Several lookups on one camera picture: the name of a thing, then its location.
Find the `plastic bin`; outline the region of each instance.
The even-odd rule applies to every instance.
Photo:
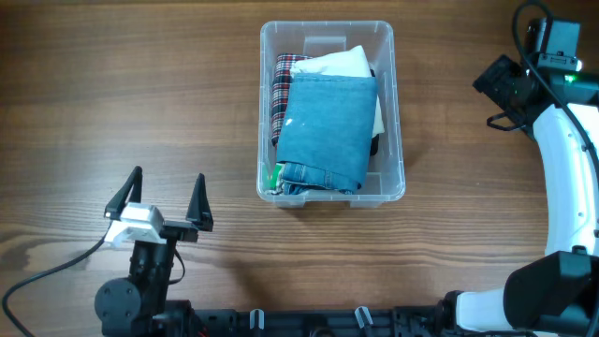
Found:
[[[331,191],[310,191],[300,196],[273,196],[267,193],[276,161],[270,142],[272,78],[277,55],[293,52],[322,56],[362,45],[378,79],[378,95],[385,133],[378,153],[372,156],[366,183],[355,195]],[[307,201],[349,201],[350,207],[377,207],[394,201],[405,192],[402,136],[400,132],[393,29],[387,22],[268,22],[260,31],[260,123],[257,193],[278,207],[303,207]]]

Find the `folded clothing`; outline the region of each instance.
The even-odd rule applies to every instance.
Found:
[[[272,105],[270,110],[270,124],[272,127],[272,145],[276,146],[281,134],[287,98],[289,97],[289,86],[291,85],[291,73],[289,69],[301,60],[309,59],[310,56],[282,53],[277,56],[274,66],[274,80],[272,80]]]
[[[297,61],[291,66],[289,72],[292,77],[300,73],[351,77],[374,76],[362,46],[356,46],[349,51],[334,52],[325,56]],[[377,97],[372,137],[384,132],[381,104]]]
[[[310,185],[317,176],[328,180],[323,188],[347,193],[359,189],[366,181],[376,93],[372,77],[297,74],[289,92],[277,162],[286,163],[285,171],[294,168],[289,164],[299,164],[304,174],[290,179],[284,173],[285,183]],[[312,169],[324,172],[316,174]],[[355,183],[348,187],[334,183],[345,179]]]

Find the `transparent storage box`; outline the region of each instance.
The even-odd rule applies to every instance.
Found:
[[[378,80],[378,96],[385,133],[378,153],[370,157],[365,185],[355,195],[332,191],[309,191],[299,196],[268,193],[269,177],[276,162],[270,142],[272,78],[277,55],[292,52],[322,56],[361,45]],[[303,207],[307,201],[348,201],[350,207],[377,207],[405,192],[402,134],[395,75],[393,29],[387,22],[268,22],[260,31],[260,124],[256,190],[278,207]]]

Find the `clothing pile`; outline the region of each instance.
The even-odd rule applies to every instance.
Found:
[[[272,82],[277,164],[270,192],[356,193],[385,132],[377,93],[362,46],[315,58],[280,54]]]

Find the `wooden tabletop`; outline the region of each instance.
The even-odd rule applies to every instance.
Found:
[[[500,111],[472,88],[500,54],[518,59],[519,2],[111,2],[0,7],[0,292],[91,247],[135,165],[144,201],[171,219],[184,218],[206,175],[214,232],[180,244],[187,275],[168,294],[197,309],[434,304],[450,290],[501,286],[543,255],[538,147],[487,128]],[[599,2],[550,4],[583,22],[578,56],[599,71]],[[273,20],[393,26],[399,201],[281,210],[257,196],[259,31]],[[38,335],[98,335],[95,293],[126,276],[131,247],[105,245],[10,305]],[[0,334],[16,334],[3,315]]]

